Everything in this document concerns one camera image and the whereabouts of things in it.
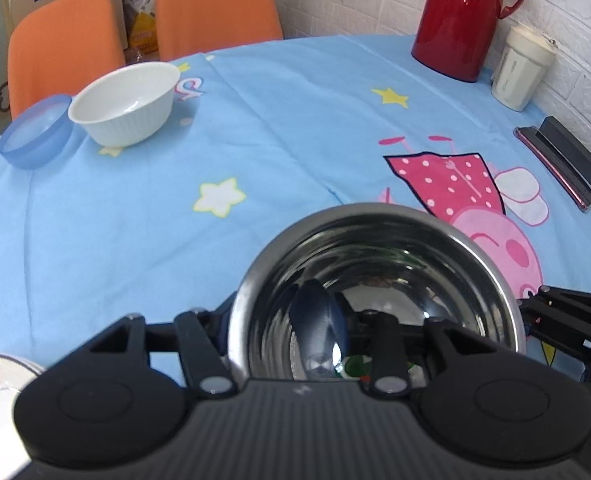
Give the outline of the white ribbed bowl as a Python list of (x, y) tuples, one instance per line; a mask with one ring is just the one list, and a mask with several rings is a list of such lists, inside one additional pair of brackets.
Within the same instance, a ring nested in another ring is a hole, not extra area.
[(179, 81), (180, 70), (170, 63), (125, 66), (74, 96), (68, 118), (104, 148), (128, 148), (164, 126)]

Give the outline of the red thermos jug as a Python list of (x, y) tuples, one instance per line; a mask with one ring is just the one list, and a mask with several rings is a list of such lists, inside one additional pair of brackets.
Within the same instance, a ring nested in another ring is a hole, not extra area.
[(442, 75), (477, 81), (497, 22), (523, 2), (506, 6), (504, 0), (425, 0), (411, 55)]

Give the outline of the cream tumbler cup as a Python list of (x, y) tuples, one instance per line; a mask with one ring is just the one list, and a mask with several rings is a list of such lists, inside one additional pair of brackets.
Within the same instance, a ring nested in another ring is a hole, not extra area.
[(539, 30), (524, 24), (512, 26), (492, 75), (493, 97), (511, 110), (521, 112), (556, 56), (555, 42)]

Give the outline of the black phone stand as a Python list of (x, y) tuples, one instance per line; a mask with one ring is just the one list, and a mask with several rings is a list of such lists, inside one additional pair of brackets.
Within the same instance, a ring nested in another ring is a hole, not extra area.
[(591, 187), (591, 152), (556, 117), (547, 116), (539, 132)]

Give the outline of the left orange chair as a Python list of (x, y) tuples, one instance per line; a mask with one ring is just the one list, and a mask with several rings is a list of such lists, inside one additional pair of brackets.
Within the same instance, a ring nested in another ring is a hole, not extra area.
[(48, 96), (74, 96), (124, 65), (110, 0), (50, 2), (23, 18), (10, 37), (11, 116)]

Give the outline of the yellow snack bag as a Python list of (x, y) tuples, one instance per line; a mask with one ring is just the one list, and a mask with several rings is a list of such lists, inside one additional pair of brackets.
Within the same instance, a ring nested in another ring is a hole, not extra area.
[(122, 0), (128, 48), (141, 54), (158, 50), (155, 0)]

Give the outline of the blue translucent bowl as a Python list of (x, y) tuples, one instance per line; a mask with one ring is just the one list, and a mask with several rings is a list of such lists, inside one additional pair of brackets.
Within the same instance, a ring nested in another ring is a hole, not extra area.
[(24, 110), (0, 136), (0, 155), (13, 167), (35, 170), (59, 156), (70, 140), (72, 98), (49, 96)]

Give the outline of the smartphone in pink case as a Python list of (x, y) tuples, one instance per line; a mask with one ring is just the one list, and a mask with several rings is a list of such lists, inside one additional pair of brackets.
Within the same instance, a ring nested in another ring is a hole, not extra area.
[(513, 134), (547, 168), (576, 206), (588, 212), (591, 209), (591, 186), (559, 148), (535, 127), (516, 128)]

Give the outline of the right orange chair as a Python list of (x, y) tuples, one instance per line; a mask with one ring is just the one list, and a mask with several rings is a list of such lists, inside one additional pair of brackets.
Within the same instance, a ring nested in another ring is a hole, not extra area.
[(155, 0), (155, 19), (163, 61), (283, 38), (274, 0)]

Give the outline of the blue cartoon tablecloth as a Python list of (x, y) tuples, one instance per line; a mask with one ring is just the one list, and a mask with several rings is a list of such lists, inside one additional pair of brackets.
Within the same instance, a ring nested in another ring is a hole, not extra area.
[(213, 309), (297, 220), (434, 209), (431, 184), (516, 294), (591, 292), (591, 209), (515, 136), (543, 113), (428, 70), (410, 46), (335, 36), (189, 56), (149, 140), (111, 154), (74, 129), (34, 171), (0, 155), (0, 353), (49, 365), (124, 315)]

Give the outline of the orange chair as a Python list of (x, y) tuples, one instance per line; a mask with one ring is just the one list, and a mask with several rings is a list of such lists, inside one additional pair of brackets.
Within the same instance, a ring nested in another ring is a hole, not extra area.
[(283, 38), (274, 0), (155, 0), (155, 19), (163, 61)]
[(10, 37), (11, 116), (48, 96), (74, 96), (124, 65), (110, 0), (50, 2), (23, 18)]

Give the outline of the stainless steel bowl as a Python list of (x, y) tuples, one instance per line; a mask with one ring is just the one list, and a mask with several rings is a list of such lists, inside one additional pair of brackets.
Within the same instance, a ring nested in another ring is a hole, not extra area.
[(479, 245), (431, 214), (363, 203), (297, 221), (255, 258), (231, 310), (233, 377), (338, 376), (366, 311), (410, 326), (446, 318), (527, 350), (516, 297)]

